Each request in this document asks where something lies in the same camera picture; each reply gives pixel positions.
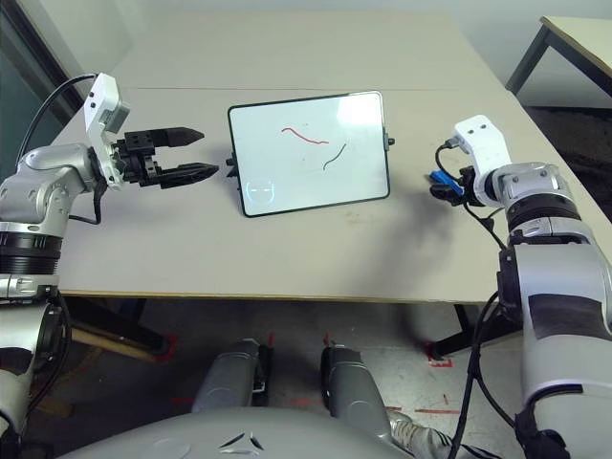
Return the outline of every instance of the table leg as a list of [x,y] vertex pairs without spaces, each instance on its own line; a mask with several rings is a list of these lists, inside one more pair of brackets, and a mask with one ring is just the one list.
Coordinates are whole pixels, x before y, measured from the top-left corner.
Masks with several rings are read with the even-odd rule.
[[[436,360],[441,360],[443,356],[447,354],[471,347],[474,325],[478,317],[478,307],[474,305],[455,304],[455,311],[459,318],[459,323],[461,324],[461,332],[431,343],[429,352]],[[520,325],[507,320],[505,317],[497,316],[493,320],[489,332],[484,336],[483,342],[506,337],[507,335],[521,330],[522,327]]]
[[155,362],[157,357],[150,352],[144,351],[138,347],[124,344],[123,342],[117,342],[114,339],[107,337],[101,337],[100,335],[89,333],[84,330],[73,327],[73,341],[82,342],[90,346],[98,347],[105,351],[114,352],[116,354],[122,354],[123,356],[131,357],[132,359],[139,359],[141,361]]
[[[115,314],[88,301],[87,298],[67,296],[66,303],[73,321],[78,323],[78,328],[156,355],[164,354],[169,348],[166,337],[142,327],[134,319],[140,315],[144,300],[135,300],[134,304],[122,304],[124,315]],[[125,316],[126,311],[132,313],[131,317]]]
[[584,57],[584,55],[576,51],[572,46],[568,45],[567,42],[559,38],[558,35],[549,33],[546,37],[546,43],[587,75],[591,81],[602,88],[608,96],[612,97],[612,77],[610,77],[610,75]]
[[527,52],[523,55],[523,58],[520,59],[508,83],[506,83],[506,89],[508,91],[515,95],[520,91],[520,88],[523,87],[523,84],[525,84],[525,81],[548,48],[547,37],[551,34],[550,30],[545,26],[540,28],[534,41],[529,45]]

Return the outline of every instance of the floor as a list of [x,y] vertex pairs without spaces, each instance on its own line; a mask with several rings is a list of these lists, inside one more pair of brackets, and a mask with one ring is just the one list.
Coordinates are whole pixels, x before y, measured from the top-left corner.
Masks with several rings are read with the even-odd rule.
[[[611,217],[612,116],[543,109],[529,114]],[[34,413],[32,438],[53,442],[61,454],[186,413],[218,352],[237,339],[265,341],[270,332],[275,334],[271,405],[327,415],[319,401],[318,365],[323,336],[329,333],[332,340],[361,350],[387,405],[424,425],[454,432],[456,414],[422,411],[460,408],[468,353],[452,355],[451,367],[433,367],[421,347],[425,340],[459,331],[451,305],[150,300],[142,324],[178,337],[172,361],[145,363],[75,344],[54,392],[75,405],[74,414],[57,419]],[[520,410],[520,352],[520,336],[515,336],[486,346],[482,356],[490,390],[512,413]],[[465,439],[504,458],[523,457],[514,433],[478,389]]]

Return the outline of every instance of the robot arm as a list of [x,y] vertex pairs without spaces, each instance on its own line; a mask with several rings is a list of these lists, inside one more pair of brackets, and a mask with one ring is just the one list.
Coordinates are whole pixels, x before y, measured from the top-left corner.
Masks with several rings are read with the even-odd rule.
[[181,146],[204,136],[183,127],[125,133],[110,143],[129,110],[115,80],[99,74],[84,105],[87,135],[82,143],[43,146],[28,152],[17,171],[0,185],[0,455],[8,436],[18,442],[29,411],[34,370],[56,360],[63,330],[57,307],[55,267],[73,201],[107,185],[125,182],[161,188],[188,185],[214,174],[210,164],[163,170],[153,160],[156,146]]
[[497,281],[504,314],[523,322],[517,439],[529,459],[609,457],[610,265],[556,166],[511,164],[483,116],[458,123],[454,140],[473,161],[477,199],[508,220]]

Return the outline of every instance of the red tape mark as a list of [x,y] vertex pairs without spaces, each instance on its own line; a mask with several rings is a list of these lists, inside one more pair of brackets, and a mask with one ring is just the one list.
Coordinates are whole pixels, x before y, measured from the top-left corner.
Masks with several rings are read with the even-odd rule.
[[414,410],[415,413],[426,413],[426,414],[461,414],[458,409],[428,409],[418,408]]
[[431,343],[428,343],[426,345],[426,353],[427,353],[427,360],[429,361],[429,366],[431,366],[432,368],[452,368],[451,359],[448,359],[445,361],[437,361],[436,359],[433,358],[433,356],[431,355]]
[[171,361],[174,354],[176,354],[176,347],[178,343],[176,335],[167,335],[165,338],[168,340],[168,350],[165,354],[157,356],[155,358],[156,361]]
[[319,399],[291,399],[291,404],[295,406],[308,406],[309,404],[323,404],[323,400]]
[[285,127],[285,128],[280,130],[280,132],[285,132],[285,131],[293,132],[298,137],[300,137],[303,141],[306,141],[306,142],[315,143],[317,145],[322,144],[322,143],[329,143],[327,141],[313,141],[312,139],[308,139],[307,137],[302,136],[299,132],[297,132],[295,129],[293,129],[293,127]]

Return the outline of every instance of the metal table leg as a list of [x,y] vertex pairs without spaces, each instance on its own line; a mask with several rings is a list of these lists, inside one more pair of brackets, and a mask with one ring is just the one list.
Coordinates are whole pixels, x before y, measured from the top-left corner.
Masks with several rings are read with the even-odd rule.
[[[478,307],[455,304],[455,311],[461,324],[461,332],[431,343],[429,352],[436,360],[441,360],[447,354],[471,347],[474,326],[478,317]],[[507,320],[505,317],[497,316],[493,320],[489,332],[484,336],[483,342],[506,337],[521,330],[522,327],[520,325]]]
[[529,45],[527,52],[525,55],[523,55],[523,58],[520,59],[520,62],[516,66],[516,69],[514,69],[508,83],[506,83],[506,89],[508,91],[516,95],[516,93],[520,91],[520,88],[523,87],[523,84],[525,84],[525,81],[529,75],[532,74],[534,67],[537,65],[548,48],[546,38],[549,34],[551,34],[551,31],[545,26],[542,26],[539,29],[534,41],[532,41],[532,44]]
[[576,68],[588,76],[591,81],[597,84],[612,97],[612,77],[600,69],[597,65],[587,59],[584,55],[576,51],[565,40],[554,33],[549,33],[546,37],[548,46],[557,51],[560,55],[569,60]]
[[144,311],[144,304],[146,298],[126,298],[121,301],[119,309],[119,315],[124,316],[134,322],[138,322],[141,319],[142,312]]

